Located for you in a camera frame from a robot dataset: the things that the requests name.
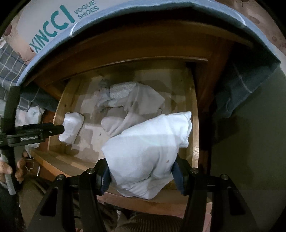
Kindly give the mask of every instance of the plaid fabric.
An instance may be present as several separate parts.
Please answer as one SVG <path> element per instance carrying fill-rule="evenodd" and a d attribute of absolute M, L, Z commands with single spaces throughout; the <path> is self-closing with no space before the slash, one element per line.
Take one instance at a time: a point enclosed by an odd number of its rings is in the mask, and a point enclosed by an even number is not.
<path fill-rule="evenodd" d="M 27 65 L 8 43 L 0 48 L 0 99 L 6 101 L 11 86 L 15 86 Z M 28 111 L 31 101 L 20 98 L 18 108 Z"/>

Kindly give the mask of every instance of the folded white garment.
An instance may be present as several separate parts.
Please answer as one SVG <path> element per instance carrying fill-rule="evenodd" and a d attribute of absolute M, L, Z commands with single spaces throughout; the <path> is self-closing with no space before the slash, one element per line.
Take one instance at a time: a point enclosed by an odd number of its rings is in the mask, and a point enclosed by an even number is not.
<path fill-rule="evenodd" d="M 105 102 L 110 109 L 101 121 L 109 137 L 155 118 L 162 113 L 165 99 L 148 85 L 126 82 L 110 87 L 111 100 Z"/>
<path fill-rule="evenodd" d="M 63 121 L 65 131 L 59 135 L 59 140 L 67 144 L 73 144 L 76 140 L 76 136 L 78 135 L 80 128 L 82 127 L 83 122 L 84 116 L 81 114 L 77 112 L 66 113 L 65 119 Z"/>
<path fill-rule="evenodd" d="M 102 151 L 114 188 L 126 197 L 152 199 L 172 179 L 180 147 L 188 146 L 191 112 L 160 115 L 109 139 Z"/>

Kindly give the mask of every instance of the metal screw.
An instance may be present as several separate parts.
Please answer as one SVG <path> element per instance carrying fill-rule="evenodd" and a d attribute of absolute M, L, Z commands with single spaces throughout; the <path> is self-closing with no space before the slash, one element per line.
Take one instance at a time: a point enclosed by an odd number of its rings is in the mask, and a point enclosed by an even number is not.
<path fill-rule="evenodd" d="M 88 172 L 88 174 L 92 174 L 95 172 L 95 169 L 93 167 L 91 167 L 87 170 L 87 172 Z"/>
<path fill-rule="evenodd" d="M 229 179 L 229 176 L 227 174 L 222 174 L 221 179 L 227 181 Z"/>
<path fill-rule="evenodd" d="M 191 168 L 191 172 L 194 173 L 194 174 L 197 174 L 198 173 L 198 169 L 196 167 L 192 167 Z"/>
<path fill-rule="evenodd" d="M 65 178 L 65 175 L 63 175 L 63 174 L 59 174 L 58 176 L 57 176 L 57 180 L 58 181 L 61 181 L 61 180 L 63 180 Z"/>

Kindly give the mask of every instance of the brown trousers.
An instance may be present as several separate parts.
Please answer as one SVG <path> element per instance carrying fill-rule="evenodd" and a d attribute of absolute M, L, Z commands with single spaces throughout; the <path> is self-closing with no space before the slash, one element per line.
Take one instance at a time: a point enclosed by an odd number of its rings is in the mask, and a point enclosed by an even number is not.
<path fill-rule="evenodd" d="M 51 182 L 37 176 L 27 175 L 19 193 L 21 212 L 26 227 L 42 200 Z M 129 220 L 122 213 L 108 205 L 99 203 L 106 230 L 113 232 L 177 232 L 182 219 L 174 216 L 139 213 Z M 80 218 L 79 203 L 74 200 L 74 214 Z M 82 228 L 79 218 L 75 218 L 76 228 Z"/>

